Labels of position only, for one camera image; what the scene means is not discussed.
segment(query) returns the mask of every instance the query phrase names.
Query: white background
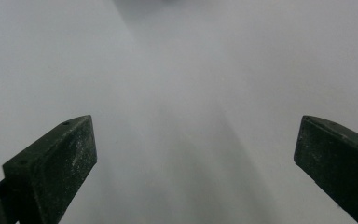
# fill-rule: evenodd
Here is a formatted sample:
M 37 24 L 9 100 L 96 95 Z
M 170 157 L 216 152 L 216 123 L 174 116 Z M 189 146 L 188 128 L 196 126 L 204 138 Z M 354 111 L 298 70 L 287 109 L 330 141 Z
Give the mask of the white background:
M 358 132 L 358 1 L 0 1 L 0 180 L 86 114 L 62 224 L 355 223 L 293 154 L 304 114 Z

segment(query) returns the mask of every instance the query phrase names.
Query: white fabric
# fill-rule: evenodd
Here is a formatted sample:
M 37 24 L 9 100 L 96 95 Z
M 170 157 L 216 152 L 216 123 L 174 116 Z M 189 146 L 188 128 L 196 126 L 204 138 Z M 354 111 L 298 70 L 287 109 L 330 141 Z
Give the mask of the white fabric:
M 86 114 L 62 223 L 355 223 L 293 154 L 304 114 L 358 132 L 358 1 L 0 0 L 0 180 Z

